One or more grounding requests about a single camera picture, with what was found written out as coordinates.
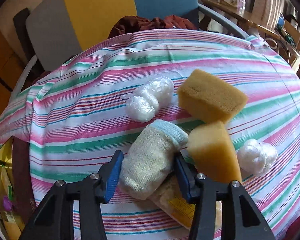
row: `white sock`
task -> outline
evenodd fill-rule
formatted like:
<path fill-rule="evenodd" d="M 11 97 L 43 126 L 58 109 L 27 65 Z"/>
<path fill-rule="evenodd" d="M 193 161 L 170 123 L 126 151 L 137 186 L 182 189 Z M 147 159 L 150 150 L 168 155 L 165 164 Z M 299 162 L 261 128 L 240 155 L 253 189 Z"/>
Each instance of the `white sock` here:
<path fill-rule="evenodd" d="M 124 158 L 119 188 L 145 200 L 172 170 L 174 154 L 188 142 L 188 135 L 173 123 L 155 120 L 146 126 Z"/>

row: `table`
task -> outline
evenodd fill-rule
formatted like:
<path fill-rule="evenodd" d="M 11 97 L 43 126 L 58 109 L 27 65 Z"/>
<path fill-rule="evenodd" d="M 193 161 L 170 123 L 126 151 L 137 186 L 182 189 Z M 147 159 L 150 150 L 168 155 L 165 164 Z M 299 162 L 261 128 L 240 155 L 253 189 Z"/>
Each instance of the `table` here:
<path fill-rule="evenodd" d="M 252 22 L 251 18 L 252 18 L 252 14 L 248 11 L 244 11 L 242 14 L 240 14 L 237 10 L 237 8 L 230 6 L 230 5 L 225 5 L 225 4 L 221 4 L 218 2 L 218 0 L 201 0 L 201 2 L 203 3 L 203 5 L 209 7 L 209 8 L 217 8 L 227 14 L 229 14 L 231 17 L 235 18 L 238 20 L 239 26 L 243 29 L 243 30 L 247 30 L 249 27 L 253 27 L 253 28 L 257 28 L 259 31 L 262 31 L 264 33 L 266 33 L 268 36 L 275 38 L 275 39 L 280 39 L 280 35 L 263 27 L 262 25 L 260 25 L 258 22 Z M 203 27 L 203 29 L 201 28 L 201 26 L 199 25 L 199 27 L 202 30 L 206 30 L 208 25 L 207 22 L 209 21 L 209 19 L 205 20 L 203 19 L 203 22 L 201 24 L 201 26 Z"/>
<path fill-rule="evenodd" d="M 30 142 L 29 160 L 38 204 L 58 179 L 78 181 L 98 171 L 114 151 L 125 154 L 148 123 L 131 120 L 122 95 L 158 76 L 175 90 L 196 69 L 237 87 L 245 108 L 226 126 L 239 149 L 254 138 L 279 152 L 268 174 L 244 174 L 243 185 L 277 239 L 300 215 L 300 80 L 261 40 L 181 29 L 128 33 L 93 46 L 18 95 L 0 117 L 0 147 L 11 136 Z M 187 133 L 202 124 L 177 105 L 156 118 Z M 186 149 L 182 153 L 187 157 Z M 102 205 L 108 240 L 184 240 L 189 232 L 157 208 L 118 189 Z M 79 204 L 74 236 L 80 239 Z"/>

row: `yellow sponge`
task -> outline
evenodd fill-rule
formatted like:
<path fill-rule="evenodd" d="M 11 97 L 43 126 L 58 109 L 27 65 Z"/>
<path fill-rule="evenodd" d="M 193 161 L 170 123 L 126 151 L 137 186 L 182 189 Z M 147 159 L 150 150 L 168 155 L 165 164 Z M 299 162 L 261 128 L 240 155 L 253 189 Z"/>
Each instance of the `yellow sponge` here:
<path fill-rule="evenodd" d="M 200 69 L 195 69 L 177 90 L 179 106 L 205 123 L 227 123 L 247 103 L 237 88 Z"/>
<path fill-rule="evenodd" d="M 223 183 L 242 182 L 234 146 L 221 121 L 193 129 L 189 134 L 188 152 L 198 172 Z"/>

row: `clear plastic wrap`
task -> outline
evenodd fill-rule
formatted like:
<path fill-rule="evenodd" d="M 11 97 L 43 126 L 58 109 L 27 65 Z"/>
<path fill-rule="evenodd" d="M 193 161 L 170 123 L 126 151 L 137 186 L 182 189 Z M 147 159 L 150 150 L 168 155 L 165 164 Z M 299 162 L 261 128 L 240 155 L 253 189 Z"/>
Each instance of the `clear plastic wrap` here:
<path fill-rule="evenodd" d="M 173 97 L 173 82 L 167 77 L 158 77 L 135 89 L 122 98 L 126 101 L 127 115 L 137 122 L 148 122 L 161 107 L 168 106 Z"/>
<path fill-rule="evenodd" d="M 190 230 L 195 204 L 189 205 L 181 196 L 177 178 L 172 176 L 167 179 L 161 186 L 149 197 L 149 199 L 167 213 L 171 218 L 180 225 Z M 215 232 L 221 228 L 222 223 L 222 204 L 216 202 L 216 222 Z"/>
<path fill-rule="evenodd" d="M 238 150 L 240 168 L 255 176 L 265 175 L 277 159 L 278 151 L 271 144 L 247 140 Z"/>

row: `metal pin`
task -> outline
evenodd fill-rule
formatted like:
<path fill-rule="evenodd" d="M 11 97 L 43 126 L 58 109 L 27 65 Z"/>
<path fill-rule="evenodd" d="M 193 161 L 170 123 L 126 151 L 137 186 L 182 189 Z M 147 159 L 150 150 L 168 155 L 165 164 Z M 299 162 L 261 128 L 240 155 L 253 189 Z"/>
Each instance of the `metal pin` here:
<path fill-rule="evenodd" d="M 92 173 L 91 175 L 90 175 L 90 179 L 99 179 L 99 174 L 98 173 Z"/>
<path fill-rule="evenodd" d="M 65 182 L 61 179 L 61 180 L 57 180 L 55 184 L 57 187 L 62 187 L 64 183 Z"/>
<path fill-rule="evenodd" d="M 205 179 L 205 178 L 206 178 L 206 175 L 204 175 L 203 173 L 198 173 L 198 174 L 197 174 L 197 178 L 198 178 L 198 179 Z"/>
<path fill-rule="evenodd" d="M 233 180 L 233 181 L 231 182 L 231 184 L 232 184 L 232 186 L 234 186 L 234 187 L 239 187 L 239 186 L 240 186 L 240 182 L 238 182 L 237 180 Z"/>

